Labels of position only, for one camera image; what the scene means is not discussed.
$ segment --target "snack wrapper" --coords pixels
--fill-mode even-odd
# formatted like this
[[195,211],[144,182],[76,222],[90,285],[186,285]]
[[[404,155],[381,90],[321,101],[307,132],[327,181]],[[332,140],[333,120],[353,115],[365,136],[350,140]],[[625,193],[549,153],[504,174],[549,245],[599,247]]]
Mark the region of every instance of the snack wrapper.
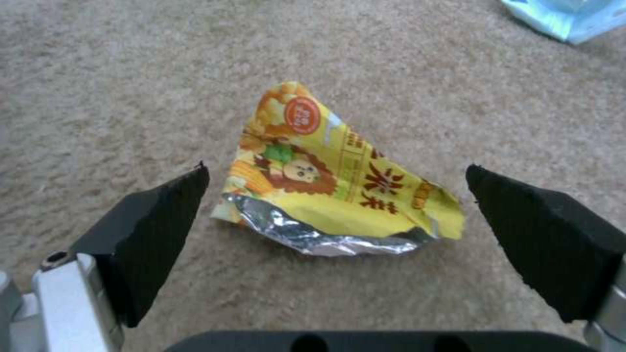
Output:
[[304,254],[400,254],[459,239],[455,197],[407,172],[308,89],[277,85],[244,128],[212,217]]

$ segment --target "blue plastic bag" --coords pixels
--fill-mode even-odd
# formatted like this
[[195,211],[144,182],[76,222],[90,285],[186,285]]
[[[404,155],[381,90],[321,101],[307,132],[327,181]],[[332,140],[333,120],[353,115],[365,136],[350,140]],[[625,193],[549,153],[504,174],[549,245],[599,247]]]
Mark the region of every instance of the blue plastic bag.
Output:
[[572,44],[626,24],[626,0],[501,1],[532,28]]

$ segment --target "beige carpet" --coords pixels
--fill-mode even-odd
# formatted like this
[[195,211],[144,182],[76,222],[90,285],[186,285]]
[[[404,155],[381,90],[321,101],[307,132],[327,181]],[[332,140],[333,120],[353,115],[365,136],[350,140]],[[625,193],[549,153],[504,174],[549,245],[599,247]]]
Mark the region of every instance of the beige carpet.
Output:
[[[0,4],[0,267],[21,288],[128,192],[200,159],[211,170],[187,245],[127,351],[209,329],[580,338],[582,324],[562,324],[508,263],[464,170],[479,163],[564,190],[626,229],[626,30],[567,46],[496,0]],[[285,80],[453,190],[463,240],[326,259],[209,219],[241,126]]]

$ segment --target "red circular logo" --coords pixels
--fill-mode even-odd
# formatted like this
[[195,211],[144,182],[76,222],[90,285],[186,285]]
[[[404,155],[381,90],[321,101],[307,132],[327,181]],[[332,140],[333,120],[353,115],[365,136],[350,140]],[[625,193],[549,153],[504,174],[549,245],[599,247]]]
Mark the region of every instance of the red circular logo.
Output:
[[319,108],[309,98],[297,96],[285,106],[285,121],[296,133],[310,135],[319,127],[319,120]]

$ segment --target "silver foil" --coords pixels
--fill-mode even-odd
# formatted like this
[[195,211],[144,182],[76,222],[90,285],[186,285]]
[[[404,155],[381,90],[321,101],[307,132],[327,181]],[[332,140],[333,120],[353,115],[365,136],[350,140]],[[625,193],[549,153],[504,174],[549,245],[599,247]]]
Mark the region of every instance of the silver foil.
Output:
[[240,194],[225,193],[242,218],[255,231],[270,239],[312,256],[355,256],[361,253],[402,254],[435,240],[423,229],[413,229],[389,237],[329,235],[287,215],[282,209]]

